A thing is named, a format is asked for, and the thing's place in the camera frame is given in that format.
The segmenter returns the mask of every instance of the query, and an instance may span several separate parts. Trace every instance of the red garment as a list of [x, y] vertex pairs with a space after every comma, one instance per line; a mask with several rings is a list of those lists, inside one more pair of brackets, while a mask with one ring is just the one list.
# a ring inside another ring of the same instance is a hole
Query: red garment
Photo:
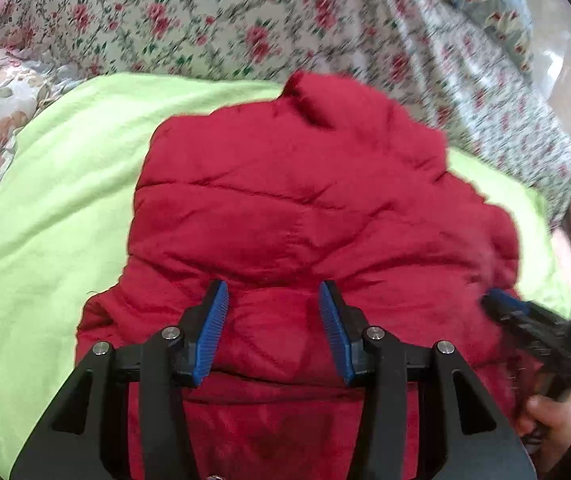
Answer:
[[[79, 358], [97, 340], [141, 343], [211, 279], [229, 285], [213, 373], [185, 396], [202, 477], [345, 478], [361, 392], [335, 371], [324, 279], [402, 341], [454, 342], [512, 407], [500, 330], [479, 307], [488, 288], [515, 282], [512, 222], [446, 172], [443, 134], [352, 80], [296, 73], [275, 101], [165, 121], [136, 186], [128, 253], [118, 285], [85, 305]], [[134, 406], [131, 416], [142, 478]], [[411, 402], [410, 463], [416, 418]]]

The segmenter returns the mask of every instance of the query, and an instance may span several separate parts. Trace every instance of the person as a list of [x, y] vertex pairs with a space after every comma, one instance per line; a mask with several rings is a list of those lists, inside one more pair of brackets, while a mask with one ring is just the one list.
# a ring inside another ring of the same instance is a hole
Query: person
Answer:
[[519, 436], [524, 436], [534, 431], [537, 422], [550, 428], [534, 460], [538, 473], [545, 474], [571, 445], [571, 392], [565, 402], [544, 396], [530, 397], [515, 429]]

